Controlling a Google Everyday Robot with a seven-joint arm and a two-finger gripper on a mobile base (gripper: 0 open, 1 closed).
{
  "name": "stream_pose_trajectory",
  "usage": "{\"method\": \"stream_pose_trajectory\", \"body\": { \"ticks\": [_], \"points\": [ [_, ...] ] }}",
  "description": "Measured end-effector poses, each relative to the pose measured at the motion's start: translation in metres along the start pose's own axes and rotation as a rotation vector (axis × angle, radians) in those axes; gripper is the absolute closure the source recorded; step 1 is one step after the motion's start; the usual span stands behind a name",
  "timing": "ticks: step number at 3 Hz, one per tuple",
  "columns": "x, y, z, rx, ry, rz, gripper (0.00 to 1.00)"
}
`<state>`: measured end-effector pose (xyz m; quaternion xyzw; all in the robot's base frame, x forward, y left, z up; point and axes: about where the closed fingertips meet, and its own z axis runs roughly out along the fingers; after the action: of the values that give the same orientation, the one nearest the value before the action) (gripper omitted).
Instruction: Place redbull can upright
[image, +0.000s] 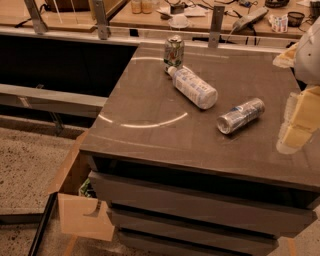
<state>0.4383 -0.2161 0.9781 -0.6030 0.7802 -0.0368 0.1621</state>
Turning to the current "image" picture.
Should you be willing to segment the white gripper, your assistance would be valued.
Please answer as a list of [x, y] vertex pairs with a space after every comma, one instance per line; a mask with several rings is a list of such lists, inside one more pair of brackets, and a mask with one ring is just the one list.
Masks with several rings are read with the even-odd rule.
[[[301, 37], [299, 43], [276, 56], [273, 64], [293, 68], [295, 77], [309, 85], [320, 84], [320, 17]], [[277, 150], [282, 154], [299, 151], [320, 128], [320, 86], [291, 93], [286, 102]]]

